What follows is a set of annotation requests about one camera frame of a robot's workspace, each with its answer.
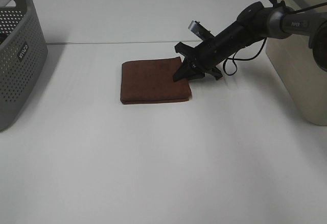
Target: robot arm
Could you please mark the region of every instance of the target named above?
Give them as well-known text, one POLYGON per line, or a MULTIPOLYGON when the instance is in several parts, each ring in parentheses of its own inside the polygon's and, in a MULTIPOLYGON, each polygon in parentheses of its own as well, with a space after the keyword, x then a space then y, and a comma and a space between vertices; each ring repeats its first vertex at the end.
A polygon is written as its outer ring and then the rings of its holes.
POLYGON ((327 13, 293 14, 285 2, 269 1, 273 7, 264 8, 261 2, 256 2, 244 9, 217 36, 192 21, 189 29, 203 42, 195 48, 181 42, 175 46, 175 51, 185 59, 174 74, 174 81, 203 78, 205 73, 218 80, 222 73, 216 66, 240 49, 265 38, 285 39, 292 34, 310 36, 309 48, 313 48, 319 67, 327 71, 327 13))

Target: plastic basket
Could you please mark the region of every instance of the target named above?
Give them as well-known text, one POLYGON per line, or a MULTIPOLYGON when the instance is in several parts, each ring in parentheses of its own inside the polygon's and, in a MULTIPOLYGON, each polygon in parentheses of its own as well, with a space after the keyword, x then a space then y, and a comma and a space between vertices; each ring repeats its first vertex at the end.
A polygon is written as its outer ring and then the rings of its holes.
POLYGON ((29 97, 48 49, 33 0, 0 7, 0 131, 10 126, 29 97))

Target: white table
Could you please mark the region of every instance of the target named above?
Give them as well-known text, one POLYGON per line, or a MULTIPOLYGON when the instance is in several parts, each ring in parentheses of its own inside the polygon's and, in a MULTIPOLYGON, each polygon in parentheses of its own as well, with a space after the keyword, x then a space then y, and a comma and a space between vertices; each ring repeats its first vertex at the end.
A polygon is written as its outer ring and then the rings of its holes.
POLYGON ((0 223, 325 223, 327 128, 301 118, 265 54, 192 81, 189 102, 120 103, 123 62, 175 57, 190 20, 218 32, 254 1, 34 0, 48 42, 124 44, 49 45, 0 134, 0 223), (151 41, 172 42, 126 43, 151 41))
POLYGON ((49 46, 1 134, 2 223, 325 222, 327 128, 300 117, 265 55, 191 82, 189 102, 120 103, 121 64, 173 46, 49 46))
POLYGON ((213 33, 256 1, 267 0, 34 0, 48 43, 176 42, 198 40, 201 21, 213 33))

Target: beige container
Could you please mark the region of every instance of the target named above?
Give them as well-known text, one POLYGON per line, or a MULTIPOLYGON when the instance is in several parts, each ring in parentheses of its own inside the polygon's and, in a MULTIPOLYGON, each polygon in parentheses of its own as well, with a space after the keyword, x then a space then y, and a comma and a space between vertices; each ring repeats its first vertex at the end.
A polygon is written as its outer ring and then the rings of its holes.
MULTIPOLYGON (((285 0, 294 10, 327 0, 285 0)), ((317 12, 327 12, 318 8, 317 12)), ((320 69, 307 36, 269 39, 266 53, 301 114, 316 125, 327 125, 327 72, 320 69)))

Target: basket label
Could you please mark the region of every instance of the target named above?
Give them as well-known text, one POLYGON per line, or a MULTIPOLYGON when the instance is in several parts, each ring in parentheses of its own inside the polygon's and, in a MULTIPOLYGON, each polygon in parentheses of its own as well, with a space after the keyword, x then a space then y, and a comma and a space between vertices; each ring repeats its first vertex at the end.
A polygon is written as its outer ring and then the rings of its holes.
POLYGON ((28 50, 29 50, 29 45, 25 41, 25 43, 22 45, 22 47, 20 48, 20 50, 19 50, 19 52, 17 54, 17 57, 18 57, 20 62, 22 62, 22 60, 23 60, 23 58, 26 55, 28 50))

